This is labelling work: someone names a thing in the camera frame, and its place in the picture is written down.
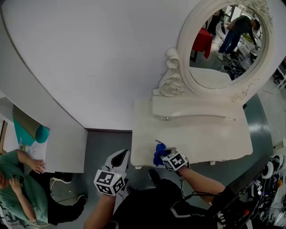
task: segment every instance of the sneaker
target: sneaker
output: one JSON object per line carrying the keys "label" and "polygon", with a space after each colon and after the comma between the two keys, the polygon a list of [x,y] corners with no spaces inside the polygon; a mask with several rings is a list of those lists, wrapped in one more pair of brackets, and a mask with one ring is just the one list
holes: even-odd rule
{"label": "sneaker", "polygon": [[156,187],[159,184],[159,182],[161,181],[161,177],[155,171],[155,169],[149,169],[148,174],[149,174],[149,177],[152,180],[153,184]]}
{"label": "sneaker", "polygon": [[216,52],[216,55],[218,56],[218,58],[223,61],[223,53],[221,52]]}
{"label": "sneaker", "polygon": [[82,206],[84,206],[87,201],[88,201],[88,197],[86,195],[80,195],[74,204],[81,204]]}
{"label": "sneaker", "polygon": [[126,191],[127,191],[128,194],[131,194],[131,193],[133,193],[133,192],[136,191],[136,188],[134,188],[134,187],[131,186],[131,185],[128,185],[128,186],[126,187]]}
{"label": "sneaker", "polygon": [[65,184],[69,184],[72,182],[72,174],[71,173],[55,173],[56,177],[53,177],[55,181],[61,181]]}
{"label": "sneaker", "polygon": [[224,54],[224,56],[225,56],[226,58],[228,58],[229,60],[231,60],[231,55],[230,55],[230,54]]}

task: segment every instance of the black shoe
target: black shoe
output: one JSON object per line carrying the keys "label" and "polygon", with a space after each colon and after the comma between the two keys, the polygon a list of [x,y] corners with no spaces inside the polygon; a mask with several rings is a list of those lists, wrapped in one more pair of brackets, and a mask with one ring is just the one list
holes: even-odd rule
{"label": "black shoe", "polygon": [[154,185],[156,187],[159,184],[159,182],[161,181],[161,177],[155,171],[155,169],[149,169],[148,174],[149,174],[150,179],[152,180],[152,182],[154,183]]}
{"label": "black shoe", "polygon": [[55,173],[55,177],[53,177],[55,181],[61,181],[65,184],[69,184],[72,182],[72,174],[71,173]]}
{"label": "black shoe", "polygon": [[80,205],[84,206],[87,201],[88,201],[88,197],[86,195],[80,195],[74,204],[80,204]]}
{"label": "black shoe", "polygon": [[126,187],[126,191],[127,191],[128,194],[131,194],[132,192],[135,192],[135,191],[136,191],[136,188],[134,188],[134,187],[131,186],[131,185],[128,185],[128,186]]}

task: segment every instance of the person in mirror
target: person in mirror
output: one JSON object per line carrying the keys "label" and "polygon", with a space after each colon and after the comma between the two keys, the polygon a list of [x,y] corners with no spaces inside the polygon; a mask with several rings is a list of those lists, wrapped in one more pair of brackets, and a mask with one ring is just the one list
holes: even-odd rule
{"label": "person in mirror", "polygon": [[223,61],[223,56],[226,56],[229,60],[231,60],[230,54],[237,47],[238,42],[240,41],[240,37],[243,34],[248,33],[250,38],[252,39],[255,48],[258,49],[256,41],[253,36],[252,28],[254,30],[259,30],[260,23],[258,20],[249,19],[247,16],[240,16],[233,20],[228,26],[227,29],[228,34],[224,39],[223,44],[221,45],[219,51],[217,52],[218,58]]}
{"label": "person in mirror", "polygon": [[[23,164],[32,169],[27,175]],[[50,192],[51,178],[70,183],[72,174],[45,173],[43,160],[34,160],[21,150],[0,155],[1,206],[24,221],[57,225],[76,220],[84,209],[86,197],[80,196],[72,206],[55,202]]]}
{"label": "person in mirror", "polygon": [[212,35],[213,38],[216,36],[216,26],[220,22],[222,14],[222,9],[216,12],[211,19],[209,27],[207,28],[207,31]]}
{"label": "person in mirror", "polygon": [[[221,193],[225,186],[183,166],[177,171],[195,191],[214,195]],[[155,188],[143,191],[127,186],[129,195],[114,212],[116,196],[103,194],[93,212],[86,220],[84,229],[111,228],[217,228],[217,222],[206,219],[206,211],[186,203],[181,189],[170,180],[161,179],[154,170],[149,170],[149,177]],[[213,196],[202,196],[210,204]],[[190,217],[178,217],[178,214]]]}

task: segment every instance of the white shoe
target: white shoe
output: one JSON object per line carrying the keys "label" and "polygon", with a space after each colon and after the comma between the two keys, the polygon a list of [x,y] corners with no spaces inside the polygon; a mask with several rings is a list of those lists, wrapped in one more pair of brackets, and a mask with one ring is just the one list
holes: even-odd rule
{"label": "white shoe", "polygon": [[221,52],[216,52],[216,55],[218,56],[218,58],[223,61],[223,53]]}
{"label": "white shoe", "polygon": [[226,58],[228,58],[229,60],[231,60],[231,55],[230,55],[230,54],[224,54],[224,56],[225,56]]}

